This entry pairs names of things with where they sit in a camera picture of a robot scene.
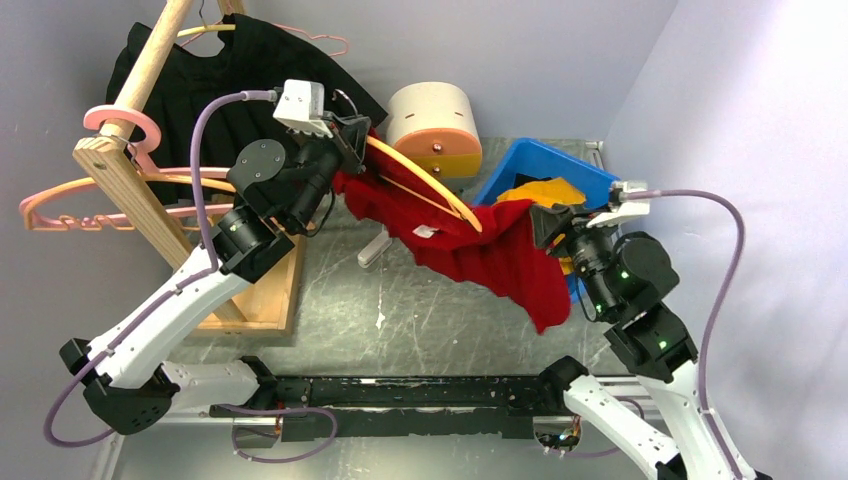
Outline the small black skirt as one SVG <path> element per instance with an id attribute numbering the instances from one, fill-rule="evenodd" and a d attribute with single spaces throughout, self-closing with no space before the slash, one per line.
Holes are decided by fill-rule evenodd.
<path id="1" fill-rule="evenodd" d="M 518 187 L 521 187 L 521 186 L 523 186 L 527 183 L 538 182 L 538 181 L 548 181 L 548 180 L 550 180 L 550 177 L 536 178 L 536 177 L 531 177 L 531 176 L 528 176 L 528 175 L 517 173 L 515 175 L 515 178 L 514 178 L 513 187 L 518 188 Z"/>

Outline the red pleated skirt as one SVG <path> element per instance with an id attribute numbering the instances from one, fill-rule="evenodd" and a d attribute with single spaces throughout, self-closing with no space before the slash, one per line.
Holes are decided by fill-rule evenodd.
<path id="1" fill-rule="evenodd" d="M 570 292 L 557 259 L 534 244 L 528 200 L 472 208 L 480 225 L 455 216 L 445 199 L 389 154 L 367 146 L 365 171 L 336 174 L 333 187 L 359 220 L 383 225 L 419 266 L 473 282 L 523 308 L 538 333 L 563 324 Z"/>

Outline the orange wavy hanger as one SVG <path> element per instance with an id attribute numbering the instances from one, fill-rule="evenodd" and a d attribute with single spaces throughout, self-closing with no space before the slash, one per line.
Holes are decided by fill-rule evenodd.
<path id="1" fill-rule="evenodd" d="M 166 184 L 166 186 L 192 186 L 192 179 L 184 174 L 141 174 L 141 179 L 150 184 Z M 220 179 L 201 178 L 204 190 L 211 190 L 223 196 L 233 197 L 234 187 Z M 85 231 L 97 232 L 106 228 L 116 231 L 133 231 L 133 222 L 125 213 L 119 213 L 112 207 L 108 210 L 105 194 L 94 179 L 84 177 L 65 182 L 47 190 L 35 193 L 23 199 L 18 205 L 19 214 L 24 226 L 31 231 L 67 232 Z M 99 210 L 93 207 L 106 207 Z M 208 223 L 232 208 L 232 198 L 223 203 L 209 201 L 206 205 Z M 183 232 L 197 232 L 199 227 L 198 212 L 193 206 L 172 205 L 165 207 L 165 213 Z"/>

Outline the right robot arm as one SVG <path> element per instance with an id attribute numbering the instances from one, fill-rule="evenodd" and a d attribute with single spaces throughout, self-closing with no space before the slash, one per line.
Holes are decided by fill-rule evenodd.
<path id="1" fill-rule="evenodd" d="M 547 367 L 539 391 L 550 413 L 570 410 L 618 447 L 648 479 L 763 479 L 711 412 L 698 378 L 698 350 L 684 322 L 663 302 L 679 277 L 662 244 L 643 231 L 612 237 L 598 212 L 533 206 L 534 243 L 571 258 L 595 310 L 609 324 L 611 351 L 652 399 L 662 433 L 615 398 L 571 356 Z"/>

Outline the yellow skirt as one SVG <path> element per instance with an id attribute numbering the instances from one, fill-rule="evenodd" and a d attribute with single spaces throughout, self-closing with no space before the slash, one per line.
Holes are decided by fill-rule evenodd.
<path id="1" fill-rule="evenodd" d="M 557 177 L 528 181 L 506 190 L 497 196 L 495 205 L 525 200 L 551 208 L 554 205 L 580 205 L 586 197 L 567 180 Z"/>

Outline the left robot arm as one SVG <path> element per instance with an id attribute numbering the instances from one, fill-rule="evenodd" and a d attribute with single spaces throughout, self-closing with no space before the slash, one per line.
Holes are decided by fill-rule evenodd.
<path id="1" fill-rule="evenodd" d="M 113 431 L 131 435 L 170 410 L 232 404 L 261 416 L 277 388 L 257 360 L 178 365 L 169 360 L 221 304 L 278 264 L 308 235 L 309 222 L 340 172 L 361 173 L 371 121 L 326 115 L 294 129 L 294 146 L 248 144 L 227 173 L 236 201 L 211 230 L 209 246 L 188 260 L 136 311 L 97 338 L 72 339 L 60 351 L 90 410 Z"/>

